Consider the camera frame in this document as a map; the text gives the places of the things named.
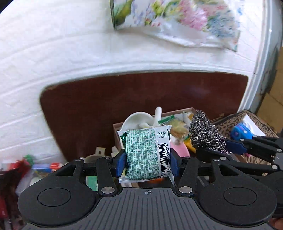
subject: white bowl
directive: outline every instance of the white bowl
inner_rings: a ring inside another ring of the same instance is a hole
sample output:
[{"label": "white bowl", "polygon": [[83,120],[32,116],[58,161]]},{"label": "white bowl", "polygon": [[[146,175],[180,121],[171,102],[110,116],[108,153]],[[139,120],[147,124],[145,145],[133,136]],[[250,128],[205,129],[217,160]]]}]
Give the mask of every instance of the white bowl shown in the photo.
[{"label": "white bowl", "polygon": [[154,118],[145,112],[133,113],[124,121],[121,130],[127,131],[128,129],[139,129],[139,124],[141,123],[147,123],[152,126],[154,123]]}]

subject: gray ribbed panel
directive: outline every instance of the gray ribbed panel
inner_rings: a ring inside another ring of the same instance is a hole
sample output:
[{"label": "gray ribbed panel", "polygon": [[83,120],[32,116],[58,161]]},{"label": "gray ribbed panel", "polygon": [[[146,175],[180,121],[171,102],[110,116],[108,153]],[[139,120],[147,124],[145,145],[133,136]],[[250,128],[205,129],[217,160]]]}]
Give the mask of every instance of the gray ribbed panel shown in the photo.
[{"label": "gray ribbed panel", "polygon": [[[177,197],[171,188],[124,188],[115,197],[100,200],[95,210],[73,225],[39,228],[28,224],[23,230],[235,230],[201,212],[191,198]],[[272,230],[268,224],[246,228]]]}]

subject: silver screw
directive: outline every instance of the silver screw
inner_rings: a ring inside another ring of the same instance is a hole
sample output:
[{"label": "silver screw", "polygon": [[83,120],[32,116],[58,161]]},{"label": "silver screw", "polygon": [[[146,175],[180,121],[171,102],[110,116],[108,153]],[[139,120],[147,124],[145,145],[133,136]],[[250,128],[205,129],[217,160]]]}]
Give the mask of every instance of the silver screw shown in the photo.
[{"label": "silver screw", "polygon": [[191,193],[193,189],[191,187],[183,186],[179,188],[179,192],[181,193]]},{"label": "silver screw", "polygon": [[115,192],[115,189],[113,187],[104,187],[102,188],[101,192],[104,194],[110,194]]}]

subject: green and white snack package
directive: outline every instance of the green and white snack package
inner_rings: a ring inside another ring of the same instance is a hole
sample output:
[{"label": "green and white snack package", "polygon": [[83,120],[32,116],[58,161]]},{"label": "green and white snack package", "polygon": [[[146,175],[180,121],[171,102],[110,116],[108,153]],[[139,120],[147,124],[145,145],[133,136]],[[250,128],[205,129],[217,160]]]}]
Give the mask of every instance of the green and white snack package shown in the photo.
[{"label": "green and white snack package", "polygon": [[165,125],[118,131],[126,153],[123,180],[151,180],[171,173],[170,129],[171,125]]}]

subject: leopard print fabric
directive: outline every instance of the leopard print fabric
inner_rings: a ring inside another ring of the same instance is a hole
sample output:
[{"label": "leopard print fabric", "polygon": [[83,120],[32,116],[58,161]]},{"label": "leopard print fabric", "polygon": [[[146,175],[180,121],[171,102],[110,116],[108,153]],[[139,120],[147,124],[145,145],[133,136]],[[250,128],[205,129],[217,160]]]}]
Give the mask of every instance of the leopard print fabric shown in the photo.
[{"label": "leopard print fabric", "polygon": [[[224,137],[227,137],[227,138],[230,139],[230,132],[231,132],[232,128],[236,124],[239,124],[240,122],[242,122],[245,115],[248,115],[251,118],[251,120],[256,124],[256,126],[259,127],[265,133],[265,135],[267,137],[277,137],[277,133],[268,124],[266,124],[264,121],[262,121],[256,115],[254,115],[253,113],[251,113],[247,110],[243,110],[239,113],[229,115],[228,117],[225,117],[225,118],[220,119],[220,120],[219,119],[213,120],[211,122],[218,128],[219,132],[222,133],[222,135]],[[254,156],[248,157],[244,154],[243,157],[245,158],[245,160],[248,163],[270,164],[270,163],[268,163],[268,162],[266,162],[262,159],[254,157]]]}]

